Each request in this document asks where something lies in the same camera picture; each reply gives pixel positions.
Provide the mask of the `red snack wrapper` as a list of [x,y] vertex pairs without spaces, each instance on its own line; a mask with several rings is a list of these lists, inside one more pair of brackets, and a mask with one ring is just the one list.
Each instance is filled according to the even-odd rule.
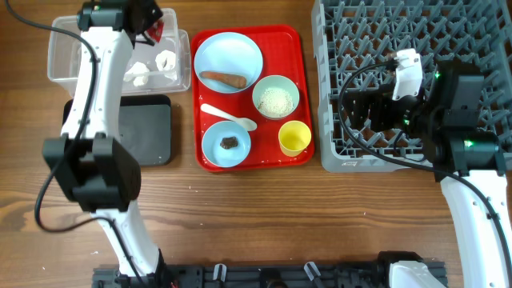
[[146,30],[146,34],[153,42],[160,42],[162,38],[163,27],[164,21],[159,19]]

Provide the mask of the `light green bowl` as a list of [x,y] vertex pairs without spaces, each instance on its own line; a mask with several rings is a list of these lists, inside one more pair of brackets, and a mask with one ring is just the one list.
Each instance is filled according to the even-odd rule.
[[[281,88],[281,89],[286,90],[288,93],[290,93],[290,95],[293,99],[294,108],[293,108],[292,112],[290,114],[288,114],[287,116],[282,117],[282,118],[272,118],[272,117],[268,117],[268,116],[262,114],[258,110],[257,105],[258,105],[260,97],[262,96],[262,94],[266,88],[271,88],[271,87]],[[280,119],[290,116],[298,108],[298,104],[300,102],[300,92],[299,92],[298,87],[295,85],[295,83],[292,82],[287,77],[284,77],[281,75],[270,75],[270,76],[262,78],[254,86],[253,93],[252,93],[252,100],[253,100],[253,104],[254,104],[255,108],[263,117],[271,119],[271,120],[280,120]]]

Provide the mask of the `white rice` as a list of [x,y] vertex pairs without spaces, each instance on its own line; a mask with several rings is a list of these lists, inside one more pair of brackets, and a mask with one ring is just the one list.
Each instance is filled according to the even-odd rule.
[[282,118],[290,114],[294,108],[293,99],[286,90],[266,88],[259,99],[258,110],[272,118]]

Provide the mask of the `orange carrot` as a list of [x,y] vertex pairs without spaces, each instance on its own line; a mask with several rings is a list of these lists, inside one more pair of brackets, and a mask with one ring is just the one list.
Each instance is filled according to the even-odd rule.
[[200,73],[200,76],[203,78],[221,82],[223,84],[226,84],[237,89],[243,89],[247,86],[247,80],[243,76],[236,74],[226,74],[215,71],[203,71]]

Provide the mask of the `dark food scrap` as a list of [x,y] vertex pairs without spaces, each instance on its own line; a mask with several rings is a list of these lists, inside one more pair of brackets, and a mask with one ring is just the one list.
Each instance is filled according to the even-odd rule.
[[230,150],[238,147],[238,139],[235,136],[226,137],[220,141],[219,145],[224,150]]

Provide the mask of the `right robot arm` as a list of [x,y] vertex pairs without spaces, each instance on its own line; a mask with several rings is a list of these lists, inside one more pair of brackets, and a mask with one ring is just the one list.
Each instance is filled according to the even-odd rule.
[[506,161],[498,137],[478,128],[484,76],[472,63],[440,61],[429,97],[421,87],[402,95],[390,86],[349,92],[338,104],[356,126],[366,118],[375,132],[399,128],[422,141],[428,166],[450,208],[467,287],[511,285],[511,224]]

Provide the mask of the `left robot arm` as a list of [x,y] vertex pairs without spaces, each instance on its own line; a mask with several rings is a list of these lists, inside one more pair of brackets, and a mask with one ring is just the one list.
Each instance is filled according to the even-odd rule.
[[170,272],[138,208],[141,167],[120,143],[122,83],[136,38],[162,17],[154,1],[86,2],[77,15],[82,56],[59,138],[43,144],[50,179],[104,229],[123,287],[166,287]]

